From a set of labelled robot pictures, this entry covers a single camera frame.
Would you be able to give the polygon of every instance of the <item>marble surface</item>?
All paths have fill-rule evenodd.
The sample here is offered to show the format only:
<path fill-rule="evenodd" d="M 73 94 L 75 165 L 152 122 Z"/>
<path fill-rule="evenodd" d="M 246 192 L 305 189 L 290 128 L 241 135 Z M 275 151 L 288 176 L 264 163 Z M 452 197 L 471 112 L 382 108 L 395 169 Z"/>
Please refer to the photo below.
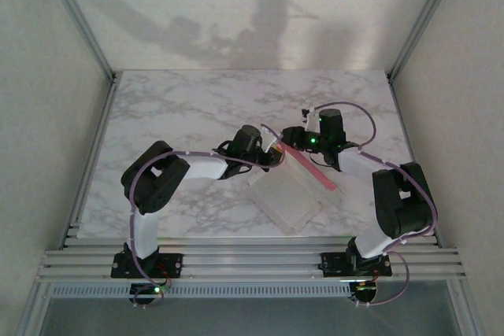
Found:
<path fill-rule="evenodd" d="M 397 163 L 410 160 L 386 77 L 380 71 L 126 71 L 119 84 L 78 238 L 127 237 L 128 200 L 120 177 L 153 142 L 175 150 L 210 150 L 243 124 L 275 130 L 301 124 L 301 108 L 347 100 L 366 107 L 378 134 L 366 150 Z M 358 109 L 339 107 L 347 138 L 372 132 Z M 319 156 L 314 159 L 322 161 Z M 322 168 L 343 192 L 301 229 L 302 236 L 355 235 L 374 219 L 372 188 Z M 163 209 L 161 237 L 283 236 L 244 193 L 247 175 L 186 183 Z"/>

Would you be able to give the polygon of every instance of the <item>aluminum frame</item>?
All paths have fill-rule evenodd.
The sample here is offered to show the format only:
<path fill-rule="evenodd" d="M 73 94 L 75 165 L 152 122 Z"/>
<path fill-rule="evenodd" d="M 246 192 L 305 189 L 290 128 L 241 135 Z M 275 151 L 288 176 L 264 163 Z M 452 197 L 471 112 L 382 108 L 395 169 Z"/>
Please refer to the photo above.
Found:
<path fill-rule="evenodd" d="M 404 42 L 391 70 L 388 72 L 387 77 L 389 83 L 394 86 L 395 81 L 398 78 L 401 71 L 404 69 L 406 62 L 410 59 L 410 56 L 418 44 L 421 36 L 424 34 L 425 28 L 434 16 L 434 12 L 437 10 L 439 4 L 442 0 L 427 0 L 418 15 L 417 20 L 413 24 L 411 31 Z"/>
<path fill-rule="evenodd" d="M 69 12 L 69 16 L 72 18 L 77 30 L 82 35 L 87 47 L 89 47 L 94 59 L 102 68 L 103 75 L 105 75 L 109 83 L 112 83 L 114 72 L 110 67 L 109 62 L 107 61 L 102 48 L 98 44 L 98 41 L 96 40 L 95 35 L 93 34 L 91 27 L 89 26 L 89 23 L 86 21 L 86 17 L 84 17 L 82 11 L 80 10 L 79 4 L 76 0 L 61 0 L 61 2 Z"/>
<path fill-rule="evenodd" d="M 391 86 L 414 47 L 417 45 L 428 22 L 441 0 L 427 0 L 405 41 L 392 69 L 387 74 Z M 79 219 L 89 191 L 91 177 L 105 134 L 109 113 L 117 92 L 120 77 L 110 68 L 105 54 L 96 41 L 76 0 L 62 0 L 77 29 L 90 47 L 95 59 L 109 81 L 110 89 L 98 122 L 83 178 L 69 220 L 69 227 L 60 250 L 46 251 L 40 265 L 30 296 L 21 317 L 18 335 L 39 334 L 50 299 L 61 295 L 61 288 L 129 286 L 143 280 L 117 280 L 109 277 L 113 254 L 121 250 L 123 239 L 77 239 Z M 413 151 L 407 139 L 408 148 Z M 343 284 L 345 278 L 324 279 L 317 264 L 322 252 L 342 252 L 349 238 L 187 238 L 160 239 L 162 252 L 184 253 L 180 285 L 219 287 L 266 284 L 295 284 L 301 287 Z M 411 268 L 411 279 L 446 280 L 463 336 L 483 334 L 472 305 L 465 280 L 464 269 L 456 249 L 442 249 L 436 237 L 415 239 L 397 251 L 403 253 Z M 394 275 L 387 280 L 404 279 L 404 268 L 399 260 L 391 257 Z M 103 295 L 103 291 L 89 295 Z M 124 291 L 119 295 L 128 296 Z"/>

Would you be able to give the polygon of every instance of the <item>wire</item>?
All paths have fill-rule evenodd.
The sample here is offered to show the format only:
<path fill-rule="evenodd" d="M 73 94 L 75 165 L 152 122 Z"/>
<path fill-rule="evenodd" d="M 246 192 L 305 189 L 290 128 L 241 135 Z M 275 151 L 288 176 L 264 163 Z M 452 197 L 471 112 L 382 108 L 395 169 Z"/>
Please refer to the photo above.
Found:
<path fill-rule="evenodd" d="M 247 165 L 251 165 L 254 167 L 259 167 L 259 168 L 275 168 L 281 165 L 284 160 L 285 160 L 285 144 L 281 141 L 280 136 L 268 125 L 261 124 L 262 127 L 266 128 L 270 133 L 272 133 L 276 137 L 276 141 L 282 146 L 282 157 L 280 158 L 280 161 L 276 164 L 271 164 L 271 165 L 263 165 L 263 164 L 257 164 L 257 163 L 251 163 L 249 161 L 245 161 L 243 159 L 238 159 L 234 157 L 225 157 L 223 155 L 220 155 L 219 153 L 209 153 L 209 152 L 202 152 L 202 151 L 169 151 L 167 153 L 162 153 L 157 155 L 156 157 L 153 157 L 152 159 L 148 160 L 140 169 L 138 172 L 136 172 L 135 177 L 133 178 L 132 185 L 130 187 L 129 191 L 129 203 L 131 206 L 131 211 L 130 211 L 130 217 L 129 217 L 129 236 L 130 236 L 130 247 L 132 250 L 132 256 L 133 256 L 133 262 L 135 263 L 135 266 L 137 270 L 139 271 L 140 275 L 144 279 L 146 279 L 150 284 L 154 285 L 154 288 L 157 287 L 159 288 L 159 293 L 161 294 L 161 297 L 159 301 L 165 298 L 165 294 L 163 292 L 163 289 L 161 288 L 161 285 L 155 282 L 140 266 L 139 263 L 139 258 L 138 254 L 136 252 L 136 244 L 135 244 L 135 213 L 136 213 L 136 205 L 135 205 L 135 188 L 136 185 L 138 184 L 138 181 L 140 179 L 140 176 L 149 168 L 151 167 L 154 163 L 157 161 L 160 161 L 161 159 L 165 159 L 166 157 L 171 157 L 173 155 L 180 155 L 180 156 L 193 156 L 193 157 L 208 157 L 212 159 L 223 159 L 226 161 L 238 161 L 239 163 L 244 163 Z M 145 286 L 140 287 L 135 296 L 133 297 L 133 305 L 134 307 L 137 306 L 136 302 L 136 297 L 138 294 L 145 290 Z M 155 303 L 158 303 L 159 301 L 153 301 L 148 305 L 143 305 L 143 308 L 146 308 L 147 306 L 154 305 Z"/>
<path fill-rule="evenodd" d="M 406 292 L 406 288 L 410 284 L 410 267 L 408 266 L 408 263 L 406 262 L 406 259 L 402 256 L 401 253 L 395 252 L 395 251 L 390 251 L 388 253 L 396 255 L 402 261 L 402 263 L 404 264 L 404 268 L 406 270 L 406 281 L 404 282 L 404 286 L 402 287 L 402 289 L 398 293 L 396 293 L 392 297 L 390 297 L 388 299 L 385 299 L 383 301 L 378 301 L 378 302 L 360 302 L 358 299 L 357 300 L 353 299 L 352 301 L 355 303 L 355 307 L 359 307 L 359 305 L 363 305 L 365 307 L 385 305 L 385 304 L 390 303 L 390 302 L 396 300 L 397 298 L 401 297 Z"/>
<path fill-rule="evenodd" d="M 364 114 L 371 121 L 372 135 L 371 135 L 370 139 L 368 139 L 367 141 L 365 141 L 361 145 L 359 145 L 359 147 L 358 147 L 359 153 L 363 157 L 366 157 L 366 158 L 370 159 L 371 161 L 375 161 L 377 163 L 384 164 L 384 165 L 386 165 L 388 167 L 391 167 L 391 168 L 395 169 L 399 173 L 401 173 L 401 175 L 404 177 L 404 179 L 406 179 L 407 181 L 409 181 L 413 185 L 413 187 L 416 190 L 418 190 L 418 192 L 424 198 L 424 200 L 427 202 L 428 207 L 431 210 L 432 222 L 431 222 L 431 224 L 429 225 L 429 227 L 426 230 L 417 232 L 415 234 L 410 234 L 410 235 L 405 235 L 403 237 L 400 237 L 400 238 L 394 240 L 391 244 L 389 244 L 384 249 L 384 252 L 392 253 L 392 254 L 397 255 L 397 257 L 402 261 L 402 263 L 404 264 L 404 267 L 406 269 L 406 281 L 405 281 L 404 287 L 401 289 L 401 291 L 399 291 L 396 295 L 394 295 L 394 296 L 392 296 L 392 297 L 390 297 L 390 298 L 388 298 L 388 299 L 386 299 L 384 301 L 373 302 L 373 303 L 369 303 L 369 302 L 365 303 L 366 307 L 377 306 L 377 305 L 385 305 L 386 303 L 392 302 L 393 300 L 401 297 L 404 294 L 404 292 L 406 291 L 406 288 L 407 288 L 408 284 L 410 283 L 410 269 L 408 267 L 408 263 L 406 262 L 406 259 L 400 253 L 395 252 L 395 251 L 391 251 L 391 249 L 394 248 L 397 244 L 405 241 L 406 239 L 416 238 L 418 236 L 424 236 L 424 235 L 427 235 L 430 232 L 432 232 L 435 229 L 435 226 L 436 226 L 437 221 L 438 221 L 438 212 L 437 212 L 437 209 L 435 208 L 434 202 L 432 201 L 432 199 L 430 198 L 430 196 L 427 194 L 427 192 L 420 186 L 419 183 L 417 183 L 417 181 L 413 177 L 411 177 L 410 175 L 408 175 L 408 173 L 406 171 L 404 171 L 402 168 L 400 168 L 396 164 L 392 164 L 390 162 L 384 161 L 384 160 L 382 160 L 382 159 L 380 159 L 378 157 L 375 157 L 374 155 L 372 155 L 370 153 L 366 153 L 365 151 L 362 151 L 362 147 L 364 147 L 364 146 L 368 145 L 369 143 L 371 143 L 374 140 L 374 138 L 376 137 L 376 132 L 377 132 L 377 130 L 376 130 L 376 122 L 372 118 L 371 113 L 367 109 L 365 109 L 364 107 L 360 106 L 359 104 L 355 104 L 353 102 L 329 102 L 327 104 L 316 106 L 313 109 L 314 110 L 318 110 L 318 109 L 325 108 L 327 106 L 332 106 L 332 105 L 350 105 L 350 106 L 353 106 L 354 108 L 358 108 L 362 112 L 364 112 Z"/>
<path fill-rule="evenodd" d="M 393 241 L 390 245 L 388 245 L 384 251 L 388 251 L 390 250 L 391 248 L 393 248 L 394 246 L 396 246 L 397 244 L 405 241 L 406 239 L 410 239 L 410 238 L 416 238 L 418 236 L 425 236 L 429 233 L 431 233 L 434 229 L 435 229 L 435 226 L 437 225 L 437 222 L 438 222 L 438 211 L 437 209 L 435 208 L 435 205 L 434 205 L 434 202 L 432 201 L 432 199 L 430 198 L 430 196 L 427 194 L 427 192 L 425 192 L 425 190 L 420 186 L 419 183 L 417 183 L 417 181 L 411 177 L 410 175 L 408 175 L 402 168 L 400 168 L 399 166 L 395 165 L 395 164 L 392 164 L 392 163 L 389 163 L 387 161 L 383 161 L 382 159 L 378 158 L 378 157 L 375 157 L 374 155 L 370 154 L 370 153 L 366 153 L 365 151 L 362 151 L 362 147 L 368 145 L 369 143 L 371 143 L 375 137 L 376 137 L 376 122 L 375 120 L 372 118 L 372 115 L 371 113 L 366 109 L 364 108 L 363 106 L 359 105 L 359 104 L 356 104 L 354 102 L 328 102 L 327 104 L 323 104 L 323 105 L 318 105 L 316 107 L 314 107 L 313 109 L 314 110 L 318 110 L 318 109 L 322 109 L 322 108 L 326 108 L 328 106 L 333 106 L 333 105 L 350 105 L 350 106 L 353 106 L 354 108 L 358 108 L 360 109 L 362 112 L 364 112 L 364 114 L 369 118 L 369 120 L 371 121 L 371 125 L 372 125 L 372 135 L 371 135 L 371 138 L 368 139 L 367 141 L 365 141 L 364 143 L 360 144 L 359 147 L 358 147 L 358 150 L 360 152 L 360 154 L 363 156 L 363 157 L 367 157 L 368 159 L 370 159 L 371 161 L 375 161 L 377 163 L 380 163 L 380 164 L 384 164 L 388 167 L 391 167 L 393 169 L 395 169 L 396 171 L 400 172 L 402 174 L 402 176 L 404 177 L 404 179 L 406 179 L 407 181 L 409 181 L 411 183 L 411 185 L 414 186 L 414 188 L 416 190 L 418 190 L 418 192 L 420 193 L 420 195 L 424 198 L 424 200 L 427 202 L 428 204 L 428 207 L 430 208 L 431 210 L 431 214 L 432 214 L 432 222 L 431 224 L 429 225 L 429 227 L 426 229 L 426 230 L 423 230 L 423 231 L 419 231 L 415 234 L 410 234 L 410 235 L 404 235 L 398 239 L 396 239 L 395 241 Z"/>
<path fill-rule="evenodd" d="M 429 225 L 429 227 L 423 231 L 420 231 L 420 232 L 417 232 L 415 234 L 410 234 L 410 235 L 404 235 L 402 237 L 399 237 L 398 239 L 394 240 L 391 244 L 389 244 L 384 251 L 388 251 L 390 250 L 391 248 L 393 248 L 394 246 L 396 246 L 397 244 L 401 243 L 402 241 L 406 240 L 406 239 L 410 239 L 410 238 L 416 238 L 418 236 L 425 236 L 429 233 L 431 233 L 437 222 L 438 222 L 438 212 L 437 212 L 437 209 L 435 208 L 435 205 L 434 205 L 434 202 L 432 201 L 431 197 L 427 194 L 427 192 L 424 190 L 424 188 L 422 188 L 420 186 L 419 183 L 417 183 L 417 181 L 411 177 L 406 171 L 404 171 L 402 168 L 400 168 L 398 165 L 396 164 L 393 164 L 393 163 L 390 163 L 388 161 L 383 161 L 382 159 L 378 158 L 378 157 L 375 157 L 374 155 L 370 154 L 370 153 L 366 153 L 365 151 L 361 151 L 361 155 L 363 157 L 367 157 L 368 159 L 370 159 L 371 161 L 375 161 L 377 163 L 381 163 L 381 164 L 384 164 L 390 168 L 393 168 L 395 169 L 396 171 L 398 171 L 399 173 L 401 173 L 401 175 L 406 179 L 408 180 L 411 185 L 413 185 L 415 187 L 416 190 L 418 190 L 418 193 L 420 193 L 420 195 L 424 198 L 424 200 L 427 202 L 428 204 L 428 207 L 430 208 L 431 210 L 431 214 L 432 214 L 432 222 L 431 224 Z"/>
<path fill-rule="evenodd" d="M 326 168 L 331 168 L 330 165 L 326 165 L 326 164 L 321 164 L 321 163 L 317 163 L 313 158 L 312 158 L 312 153 L 309 153 L 309 159 L 316 165 L 320 165 L 321 167 L 326 167 Z"/>
<path fill-rule="evenodd" d="M 173 282 L 172 282 L 172 279 L 170 279 L 168 277 L 168 273 L 166 273 L 165 266 L 163 264 L 159 264 L 159 265 L 156 265 L 156 268 L 158 268 L 163 273 L 163 276 L 165 277 L 165 281 L 163 283 L 159 283 L 158 285 L 160 287 L 164 287 L 164 286 L 166 286 L 166 284 L 168 282 L 170 282 L 168 288 L 172 287 Z M 140 295 L 140 293 L 142 293 L 145 290 L 153 289 L 155 287 L 156 286 L 152 286 L 151 284 L 147 284 L 147 285 L 144 285 L 144 286 L 141 286 L 140 288 L 138 288 L 137 291 L 135 292 L 135 295 L 133 296 L 133 303 L 136 303 L 136 300 L 137 300 L 138 296 Z"/>
<path fill-rule="evenodd" d="M 366 108 L 364 108 L 363 106 L 361 106 L 359 104 L 356 104 L 354 102 L 328 102 L 327 104 L 318 105 L 318 106 L 314 107 L 313 110 L 327 108 L 328 106 L 333 106 L 333 105 L 350 105 L 350 106 L 353 106 L 354 108 L 360 109 L 362 112 L 364 112 L 364 114 L 371 121 L 371 125 L 372 125 L 372 135 L 371 135 L 371 138 L 368 139 L 367 141 L 365 141 L 364 143 L 362 143 L 361 145 L 359 145 L 358 148 L 360 150 L 362 149 L 362 147 L 368 145 L 369 143 L 371 143 L 375 139 L 375 137 L 376 137 L 376 122 L 372 118 L 371 113 Z"/>

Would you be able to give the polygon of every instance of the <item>vent grille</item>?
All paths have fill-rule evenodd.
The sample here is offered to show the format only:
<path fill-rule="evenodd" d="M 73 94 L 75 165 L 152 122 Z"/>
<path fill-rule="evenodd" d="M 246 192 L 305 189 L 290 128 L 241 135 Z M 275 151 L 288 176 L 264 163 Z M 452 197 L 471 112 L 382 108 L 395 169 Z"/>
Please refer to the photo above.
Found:
<path fill-rule="evenodd" d="M 166 297 L 173 298 L 289 298 L 349 297 L 348 282 L 270 283 L 270 282 L 176 282 Z M 53 298 L 124 298 L 130 297 L 130 285 L 58 283 Z"/>

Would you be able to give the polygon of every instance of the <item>purple cable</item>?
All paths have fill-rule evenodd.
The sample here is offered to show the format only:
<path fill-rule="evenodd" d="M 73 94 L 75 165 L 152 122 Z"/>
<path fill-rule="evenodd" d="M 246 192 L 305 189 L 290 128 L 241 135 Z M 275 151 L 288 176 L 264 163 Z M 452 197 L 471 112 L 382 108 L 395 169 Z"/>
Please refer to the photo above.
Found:
<path fill-rule="evenodd" d="M 397 292 L 397 294 L 393 295 L 392 297 L 384 299 L 383 301 L 379 302 L 360 302 L 359 300 L 356 300 L 354 301 L 356 307 L 358 307 L 360 303 L 364 303 L 365 307 L 385 305 L 401 297 L 406 292 L 406 288 L 410 284 L 410 267 L 408 267 L 408 263 L 406 263 L 406 259 L 402 256 L 401 253 L 395 251 L 390 251 L 389 253 L 396 255 L 402 261 L 402 263 L 404 264 L 404 268 L 406 270 L 406 281 L 404 282 L 404 286 L 402 287 L 401 291 Z"/>
<path fill-rule="evenodd" d="M 327 104 L 323 104 L 323 105 L 318 105 L 316 107 L 314 107 L 313 109 L 314 110 L 318 110 L 318 109 L 321 109 L 321 108 L 325 108 L 325 107 L 328 107 L 328 106 L 333 106 L 333 105 L 350 105 L 350 106 L 353 106 L 354 108 L 358 108 L 360 109 L 362 112 L 364 112 L 364 114 L 369 118 L 369 120 L 371 121 L 371 125 L 372 125 L 372 136 L 370 139 L 368 139 L 367 141 L 365 141 L 364 143 L 362 143 L 361 145 L 359 145 L 358 149 L 359 151 L 361 151 L 361 155 L 363 157 L 367 157 L 368 159 L 372 160 L 372 161 L 375 161 L 377 163 L 380 163 L 380 164 L 385 164 L 386 166 L 388 167 L 391 167 L 395 170 L 397 170 L 398 172 L 400 172 L 402 174 L 402 176 L 408 180 L 414 187 L 416 190 L 418 190 L 418 192 L 421 194 L 421 196 L 424 198 L 424 200 L 427 202 L 428 204 L 428 207 L 431 209 L 431 214 L 432 214 L 432 223 L 431 225 L 428 227 L 428 229 L 424 230 L 424 231 L 421 231 L 421 232 L 418 232 L 416 234 L 411 234 L 411 235 L 407 235 L 405 236 L 404 238 L 399 238 L 397 239 L 396 241 L 392 242 L 389 246 L 387 246 L 387 248 L 385 250 L 389 250 L 390 248 L 392 248 L 393 246 L 396 246 L 397 244 L 399 244 L 400 242 L 402 242 L 403 240 L 406 240 L 406 239 L 409 239 L 409 238 L 415 238 L 417 236 L 424 236 L 430 232 L 432 232 L 432 230 L 434 230 L 436 224 L 437 224 L 437 221 L 438 221 L 438 213 L 437 213 L 437 210 L 435 209 L 435 206 L 434 206 L 434 202 L 432 202 L 431 198 L 428 196 L 428 194 L 425 192 L 425 190 L 414 180 L 413 177 L 411 177 L 410 175 L 408 175 L 403 169 L 401 169 L 399 166 L 395 165 L 395 164 L 392 164 L 392 163 L 389 163 L 389 162 L 384 162 L 383 160 L 381 160 L 380 158 L 378 157 L 375 157 L 374 155 L 371 155 L 370 153 L 366 153 L 364 151 L 362 151 L 362 147 L 368 145 L 369 143 L 371 143 L 374 138 L 376 137 L 376 122 L 375 120 L 372 118 L 371 116 L 371 113 L 365 109 L 364 107 L 362 107 L 361 105 L 359 104 L 356 104 L 354 102 L 328 102 Z"/>
<path fill-rule="evenodd" d="M 275 137 L 276 140 L 280 143 L 281 146 L 284 146 L 284 143 L 281 142 L 280 136 L 268 125 L 261 124 L 262 127 L 265 127 L 268 129 L 270 133 L 272 133 Z M 148 282 L 150 282 L 154 287 L 159 288 L 159 293 L 161 293 L 161 298 L 162 300 L 165 297 L 165 294 L 163 293 L 162 288 L 160 287 L 160 284 L 155 282 L 149 275 L 142 269 L 140 266 L 139 260 L 138 260 L 138 255 L 136 252 L 136 245 L 135 245 L 135 211 L 136 211 L 136 205 L 135 205 L 135 188 L 136 185 L 138 184 L 138 181 L 140 179 L 140 176 L 148 169 L 150 168 L 155 162 L 165 159 L 166 157 L 170 157 L 172 155 L 180 155 L 180 156 L 192 156 L 192 157 L 209 157 L 209 158 L 217 158 L 217 159 L 223 159 L 226 161 L 238 161 L 239 163 L 244 163 L 247 165 L 251 165 L 254 167 L 259 167 L 259 168 L 275 168 L 281 165 L 284 160 L 285 160 L 285 149 L 282 149 L 282 157 L 280 158 L 280 161 L 276 164 L 271 164 L 271 165 L 263 165 L 263 164 L 256 164 L 256 163 L 250 163 L 249 161 L 245 161 L 244 159 L 238 159 L 234 157 L 225 157 L 223 155 L 220 155 L 219 153 L 208 153 L 208 152 L 203 152 L 203 151 L 169 151 L 167 153 L 162 153 L 160 155 L 157 155 L 156 157 L 153 157 L 149 161 L 147 161 L 136 173 L 135 177 L 133 178 L 131 188 L 129 190 L 129 203 L 132 207 L 131 212 L 130 212 L 130 217 L 129 217 L 129 237 L 130 237 L 130 243 L 131 243 L 131 248 L 132 248 L 132 256 L 133 256 L 133 261 L 135 262 L 135 266 L 140 272 L 140 274 L 145 278 Z M 145 285 L 140 287 L 136 293 L 135 296 L 133 297 L 133 305 L 136 306 L 136 298 L 138 297 L 138 294 L 144 291 L 146 288 L 150 287 L 150 285 Z"/>
<path fill-rule="evenodd" d="M 420 184 L 418 184 L 417 181 L 413 177 L 411 177 L 410 175 L 408 175 L 407 172 L 405 172 L 402 168 L 400 168 L 399 166 L 397 166 L 395 164 L 383 161 L 382 159 L 380 159 L 378 157 L 375 157 L 374 155 L 372 155 L 370 153 L 366 153 L 366 152 L 362 151 L 362 147 L 364 147 L 364 146 L 368 145 L 369 143 L 371 143 L 374 140 L 374 138 L 376 137 L 376 122 L 372 118 L 371 113 L 369 113 L 368 110 L 365 109 L 364 107 L 360 106 L 359 104 L 355 104 L 353 102 L 329 102 L 327 104 L 316 106 L 313 109 L 314 110 L 318 110 L 318 109 L 325 108 L 327 106 L 332 106 L 332 105 L 350 105 L 350 106 L 353 106 L 354 108 L 358 108 L 362 112 L 364 112 L 364 114 L 371 121 L 372 136 L 371 136 L 370 139 L 368 139 L 367 141 L 365 141 L 364 143 L 362 143 L 361 145 L 359 145 L 358 150 L 359 150 L 360 154 L 363 157 L 367 157 L 368 159 L 370 159 L 372 161 L 375 161 L 377 163 L 380 163 L 380 164 L 385 164 L 386 166 L 391 167 L 391 168 L 395 169 L 396 171 L 400 172 L 402 174 L 402 176 L 406 180 L 408 180 L 415 187 L 416 190 L 418 190 L 418 192 L 421 194 L 421 196 L 424 198 L 424 200 L 426 200 L 426 202 L 428 204 L 428 207 L 431 209 L 432 223 L 430 224 L 430 226 L 426 230 L 420 231 L 420 232 L 418 232 L 416 234 L 407 235 L 404 238 L 398 238 L 397 240 L 395 240 L 391 244 L 389 244 L 387 246 L 387 248 L 384 249 L 384 252 L 387 252 L 389 254 L 392 253 L 392 254 L 397 255 L 397 257 L 402 261 L 402 263 L 404 264 L 404 267 L 406 269 L 406 281 L 404 282 L 404 287 L 401 289 L 401 291 L 399 291 L 397 294 L 395 294 L 394 296 L 392 296 L 392 297 L 390 297 L 390 298 L 388 298 L 386 300 L 379 301 L 379 302 L 374 302 L 374 303 L 367 302 L 365 304 L 367 307 L 369 307 L 369 306 L 385 305 L 386 303 L 390 303 L 391 301 L 393 301 L 393 300 L 401 297 L 405 293 L 406 288 L 408 287 L 408 284 L 410 283 L 410 268 L 408 267 L 408 263 L 406 262 L 406 259 L 400 253 L 397 253 L 395 251 L 390 251 L 390 249 L 392 249 L 397 244 L 401 243 L 402 241 L 404 241 L 406 239 L 415 238 L 417 236 L 424 236 L 424 235 L 430 233 L 432 230 L 434 230 L 434 228 L 435 228 L 435 226 L 437 224 L 438 213 L 437 213 L 437 210 L 435 209 L 434 202 L 432 202 L 432 199 L 428 196 L 427 192 L 425 192 L 425 190 L 420 186 Z"/>
<path fill-rule="evenodd" d="M 333 105 L 350 105 L 350 106 L 353 106 L 354 108 L 360 109 L 362 112 L 364 112 L 364 114 L 371 121 L 371 125 L 372 125 L 372 135 L 371 135 L 371 138 L 368 139 L 367 141 L 365 141 L 364 143 L 362 143 L 361 145 L 359 145 L 358 148 L 360 150 L 362 149 L 362 147 L 368 145 L 369 143 L 371 143 L 374 140 L 374 138 L 376 137 L 376 122 L 372 118 L 371 113 L 368 112 L 368 110 L 366 108 L 364 108 L 363 106 L 360 106 L 359 104 L 355 104 L 354 102 L 328 102 L 327 104 L 318 105 L 318 106 L 316 106 L 313 109 L 314 110 L 318 110 L 318 109 L 326 108 L 328 106 L 333 106 Z"/>
<path fill-rule="evenodd" d="M 380 158 L 375 157 L 374 155 L 372 155 L 370 153 L 366 153 L 365 151 L 361 151 L 361 155 L 363 157 L 367 157 L 368 159 L 370 159 L 372 161 L 375 161 L 377 163 L 384 164 L 384 165 L 386 165 L 386 166 L 388 166 L 390 168 L 393 168 L 396 171 L 398 171 L 399 173 L 401 173 L 401 175 L 406 180 L 408 180 L 411 183 L 411 185 L 413 185 L 415 187 L 416 190 L 418 190 L 418 193 L 420 193 L 420 195 L 427 202 L 428 207 L 431 209 L 432 222 L 431 222 L 431 224 L 429 225 L 429 227 L 426 230 L 417 232 L 416 234 L 406 235 L 406 236 L 404 236 L 404 238 L 403 237 L 398 238 L 397 240 L 395 240 L 391 244 L 389 244 L 387 246 L 387 248 L 384 250 L 384 252 L 390 250 L 390 248 L 396 246 L 397 244 L 399 244 L 403 240 L 410 239 L 410 238 L 416 238 L 417 236 L 424 236 L 424 235 L 427 235 L 430 232 L 432 232 L 432 230 L 434 230 L 434 227 L 436 226 L 436 224 L 438 222 L 438 213 L 437 213 L 437 211 L 435 209 L 434 202 L 432 202 L 432 199 L 427 194 L 427 192 L 420 186 L 420 184 L 417 183 L 417 181 L 413 177 L 411 177 L 410 175 L 408 175 L 408 173 L 406 171 L 404 171 L 402 168 L 400 168 L 398 165 L 395 165 L 395 164 L 390 163 L 388 161 L 383 161 Z"/>

